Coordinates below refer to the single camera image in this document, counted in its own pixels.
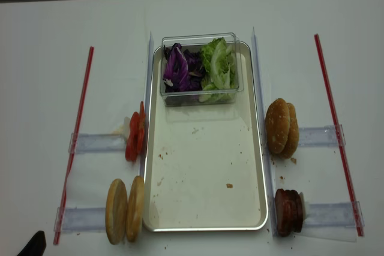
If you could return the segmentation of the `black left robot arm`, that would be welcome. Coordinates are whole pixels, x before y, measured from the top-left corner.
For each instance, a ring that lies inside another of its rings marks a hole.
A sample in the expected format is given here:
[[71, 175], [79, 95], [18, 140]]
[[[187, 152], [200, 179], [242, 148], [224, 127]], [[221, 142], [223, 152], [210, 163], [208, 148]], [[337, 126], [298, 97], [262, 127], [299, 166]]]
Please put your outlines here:
[[44, 231], [37, 231], [17, 256], [43, 256], [46, 246]]

